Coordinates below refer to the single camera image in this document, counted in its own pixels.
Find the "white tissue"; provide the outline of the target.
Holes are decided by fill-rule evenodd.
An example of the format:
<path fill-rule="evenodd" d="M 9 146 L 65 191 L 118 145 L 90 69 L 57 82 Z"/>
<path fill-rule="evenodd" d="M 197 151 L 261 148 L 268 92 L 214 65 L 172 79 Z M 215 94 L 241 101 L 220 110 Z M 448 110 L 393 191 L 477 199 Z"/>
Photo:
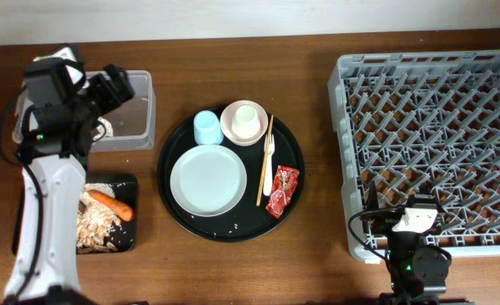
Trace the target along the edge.
<path fill-rule="evenodd" d="M 104 137 L 112 137 L 114 135 L 114 129 L 111 123 L 102 117 L 97 119 L 96 131 L 97 134 L 93 137 L 94 141 L 99 141 Z"/>

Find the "red snack wrapper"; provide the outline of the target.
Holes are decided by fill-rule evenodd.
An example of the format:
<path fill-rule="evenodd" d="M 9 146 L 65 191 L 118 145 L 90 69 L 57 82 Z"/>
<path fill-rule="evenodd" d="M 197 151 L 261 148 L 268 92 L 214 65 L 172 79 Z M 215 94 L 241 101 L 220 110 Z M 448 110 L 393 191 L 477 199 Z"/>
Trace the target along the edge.
<path fill-rule="evenodd" d="M 292 200 L 297 189 L 300 171 L 292 167 L 279 165 L 273 180 L 272 192 L 266 210 L 279 219 Z"/>

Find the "white plastic fork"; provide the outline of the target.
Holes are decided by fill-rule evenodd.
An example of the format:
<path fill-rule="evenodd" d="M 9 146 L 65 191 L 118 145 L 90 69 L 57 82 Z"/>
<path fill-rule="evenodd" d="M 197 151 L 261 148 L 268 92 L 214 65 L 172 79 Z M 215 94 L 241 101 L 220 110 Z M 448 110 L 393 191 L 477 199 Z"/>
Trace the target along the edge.
<path fill-rule="evenodd" d="M 275 153 L 275 137 L 270 136 L 269 150 L 267 155 L 267 164 L 264 177 L 263 194 L 267 197 L 270 196 L 273 186 L 273 169 L 272 169 L 272 157 Z"/>

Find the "wooden chopstick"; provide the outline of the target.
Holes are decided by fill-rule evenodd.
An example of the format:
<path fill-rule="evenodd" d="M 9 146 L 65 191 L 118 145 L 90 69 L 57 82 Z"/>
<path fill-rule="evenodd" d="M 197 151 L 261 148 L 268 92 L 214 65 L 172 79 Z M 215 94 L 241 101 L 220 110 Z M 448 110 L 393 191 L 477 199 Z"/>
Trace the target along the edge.
<path fill-rule="evenodd" d="M 261 169 L 261 174 L 260 174 L 260 181 L 259 181 L 259 186 L 258 186 L 256 207 L 260 206 L 261 198 L 263 195 L 264 180 L 265 180 L 265 176 L 266 176 L 266 165 L 267 165 L 267 159 L 268 159 L 268 155 L 269 155 L 270 137 L 271 137 L 271 133 L 272 133 L 272 129 L 273 129 L 274 118 L 275 118 L 275 116 L 273 114 L 271 114 L 270 118 L 269 118 L 269 127 L 267 129 L 267 133 L 266 133 L 266 136 L 264 138 L 264 157 L 263 157 L 262 169 Z"/>

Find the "rice and nutshell pile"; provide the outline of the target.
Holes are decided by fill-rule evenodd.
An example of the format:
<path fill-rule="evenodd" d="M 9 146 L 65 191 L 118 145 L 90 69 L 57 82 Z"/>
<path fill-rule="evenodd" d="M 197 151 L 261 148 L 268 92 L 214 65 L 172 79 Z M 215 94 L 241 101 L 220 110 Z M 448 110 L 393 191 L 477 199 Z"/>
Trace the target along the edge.
<path fill-rule="evenodd" d="M 121 219 L 110 208 L 93 199 L 88 194 L 90 190 L 114 197 L 114 190 L 108 184 L 91 183 L 83 186 L 77 212 L 77 253 L 117 252 L 120 242 L 114 240 L 114 231 L 121 228 Z"/>

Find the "orange carrot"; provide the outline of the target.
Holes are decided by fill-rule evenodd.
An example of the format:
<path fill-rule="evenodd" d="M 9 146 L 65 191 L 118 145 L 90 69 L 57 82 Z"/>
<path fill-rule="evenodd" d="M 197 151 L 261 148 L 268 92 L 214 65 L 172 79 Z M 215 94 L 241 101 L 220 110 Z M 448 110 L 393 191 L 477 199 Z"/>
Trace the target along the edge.
<path fill-rule="evenodd" d="M 87 192 L 91 198 L 111 209 L 119 218 L 130 222 L 135 217 L 135 212 L 128 204 L 108 196 L 100 191 L 90 190 Z"/>

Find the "light blue cup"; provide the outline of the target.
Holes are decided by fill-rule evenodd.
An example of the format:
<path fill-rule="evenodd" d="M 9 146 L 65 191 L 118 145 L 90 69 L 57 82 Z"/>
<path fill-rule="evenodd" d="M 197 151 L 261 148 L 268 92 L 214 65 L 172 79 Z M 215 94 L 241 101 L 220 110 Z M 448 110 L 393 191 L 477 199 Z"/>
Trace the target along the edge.
<path fill-rule="evenodd" d="M 219 119 L 215 113 L 203 110 L 193 119 L 194 139 L 198 145 L 219 145 L 224 140 Z"/>

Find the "white cup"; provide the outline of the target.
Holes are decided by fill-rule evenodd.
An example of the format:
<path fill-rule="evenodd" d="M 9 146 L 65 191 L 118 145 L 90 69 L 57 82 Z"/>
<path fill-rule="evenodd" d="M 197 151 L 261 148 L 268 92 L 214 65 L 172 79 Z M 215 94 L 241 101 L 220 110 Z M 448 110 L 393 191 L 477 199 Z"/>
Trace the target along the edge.
<path fill-rule="evenodd" d="M 260 122 L 257 110 L 250 105 L 238 107 L 234 113 L 231 129 L 233 133 L 242 139 L 254 137 L 260 130 Z"/>

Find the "grey round plate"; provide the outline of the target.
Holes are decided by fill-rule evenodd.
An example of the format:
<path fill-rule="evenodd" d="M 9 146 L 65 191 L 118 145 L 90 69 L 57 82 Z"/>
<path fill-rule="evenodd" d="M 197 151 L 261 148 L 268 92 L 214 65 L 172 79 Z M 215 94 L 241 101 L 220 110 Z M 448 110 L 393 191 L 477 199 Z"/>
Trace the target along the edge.
<path fill-rule="evenodd" d="M 227 147 L 202 145 L 184 152 L 170 175 L 176 203 L 190 214 L 215 217 L 232 210 L 247 187 L 240 157 Z"/>

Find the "pink bowl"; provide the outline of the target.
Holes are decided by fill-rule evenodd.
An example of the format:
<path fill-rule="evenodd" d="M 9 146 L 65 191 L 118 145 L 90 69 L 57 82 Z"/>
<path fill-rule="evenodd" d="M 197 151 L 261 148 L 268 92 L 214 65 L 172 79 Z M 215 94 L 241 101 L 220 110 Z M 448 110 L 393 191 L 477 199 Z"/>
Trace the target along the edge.
<path fill-rule="evenodd" d="M 242 105 L 250 105 L 253 106 L 257 112 L 260 122 L 260 130 L 259 132 L 252 138 L 242 139 L 236 136 L 232 129 L 231 123 L 236 109 Z M 257 103 L 249 100 L 240 100 L 229 104 L 220 115 L 220 127 L 223 134 L 234 144 L 242 147 L 247 147 L 255 144 L 267 131 L 269 127 L 269 116 L 266 111 Z"/>

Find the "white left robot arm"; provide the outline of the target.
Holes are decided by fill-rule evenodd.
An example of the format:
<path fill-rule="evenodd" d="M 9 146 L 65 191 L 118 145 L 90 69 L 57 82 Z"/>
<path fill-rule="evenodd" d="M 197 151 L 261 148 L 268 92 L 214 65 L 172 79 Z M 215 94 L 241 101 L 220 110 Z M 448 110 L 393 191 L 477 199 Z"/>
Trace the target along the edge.
<path fill-rule="evenodd" d="M 131 100 L 125 69 L 109 64 L 88 77 L 76 46 L 64 43 L 24 69 L 14 102 L 15 165 L 24 205 L 6 304 L 88 304 L 76 268 L 76 222 L 93 130 Z"/>

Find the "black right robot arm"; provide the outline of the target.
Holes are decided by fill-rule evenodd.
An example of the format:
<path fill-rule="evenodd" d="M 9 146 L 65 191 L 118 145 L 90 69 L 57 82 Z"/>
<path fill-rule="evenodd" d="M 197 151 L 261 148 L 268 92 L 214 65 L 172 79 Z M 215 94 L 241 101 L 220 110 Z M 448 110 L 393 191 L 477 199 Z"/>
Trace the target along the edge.
<path fill-rule="evenodd" d="M 428 190 L 408 197 L 406 203 L 380 208 L 376 185 L 369 186 L 364 220 L 372 230 L 386 237 L 385 262 L 392 291 L 382 293 L 379 304 L 439 304 L 446 293 L 446 278 L 452 255 L 426 245 L 425 237 L 439 227 L 443 208 Z"/>

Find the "grey dishwasher rack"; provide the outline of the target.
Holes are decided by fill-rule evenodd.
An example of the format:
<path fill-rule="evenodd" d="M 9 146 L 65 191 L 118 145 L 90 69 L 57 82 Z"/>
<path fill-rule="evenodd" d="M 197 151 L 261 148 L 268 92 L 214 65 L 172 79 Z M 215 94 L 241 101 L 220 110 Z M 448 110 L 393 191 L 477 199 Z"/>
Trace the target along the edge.
<path fill-rule="evenodd" d="M 344 55 L 327 86 L 354 258 L 377 263 L 386 248 L 356 217 L 372 180 L 380 208 L 424 189 L 438 199 L 426 243 L 500 256 L 500 50 Z"/>

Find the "rectangular black tray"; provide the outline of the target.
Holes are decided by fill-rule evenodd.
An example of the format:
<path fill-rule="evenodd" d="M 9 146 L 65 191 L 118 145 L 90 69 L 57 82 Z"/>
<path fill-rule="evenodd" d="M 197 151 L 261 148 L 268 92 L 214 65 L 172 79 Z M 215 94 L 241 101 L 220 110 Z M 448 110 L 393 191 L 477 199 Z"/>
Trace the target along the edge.
<path fill-rule="evenodd" d="M 137 210 L 139 187 L 137 179 L 130 174 L 91 174 L 86 177 L 86 184 L 108 184 L 114 190 L 114 198 Z M 114 231 L 114 240 L 120 242 L 117 252 L 130 251 L 136 244 L 136 219 L 130 222 L 121 220 L 121 228 Z"/>

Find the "round black tray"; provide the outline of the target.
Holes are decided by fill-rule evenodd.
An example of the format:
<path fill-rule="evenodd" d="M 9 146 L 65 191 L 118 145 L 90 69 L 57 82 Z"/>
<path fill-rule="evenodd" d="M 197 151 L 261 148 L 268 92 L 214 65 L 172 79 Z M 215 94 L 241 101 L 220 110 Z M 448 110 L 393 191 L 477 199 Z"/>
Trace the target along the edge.
<path fill-rule="evenodd" d="M 234 208 L 221 215 L 204 217 L 187 212 L 178 204 L 175 200 L 174 187 L 170 177 L 175 162 L 183 153 L 197 146 L 194 140 L 192 116 L 182 121 L 170 133 L 158 160 L 156 172 L 158 192 L 166 210 L 184 229 L 212 241 L 246 241 L 273 230 L 297 206 L 297 201 L 303 192 L 305 166 L 302 150 L 288 126 L 275 118 L 272 134 L 275 136 L 275 153 L 272 157 L 272 164 L 275 167 L 283 165 L 299 171 L 297 187 L 292 194 L 290 203 L 284 208 L 283 214 L 279 218 L 274 217 L 266 210 L 267 197 L 261 199 L 259 206 L 256 205 L 264 154 L 264 141 L 262 139 L 250 147 L 239 147 L 229 140 L 224 140 L 221 143 L 222 147 L 229 148 L 241 159 L 246 170 L 245 192 Z"/>

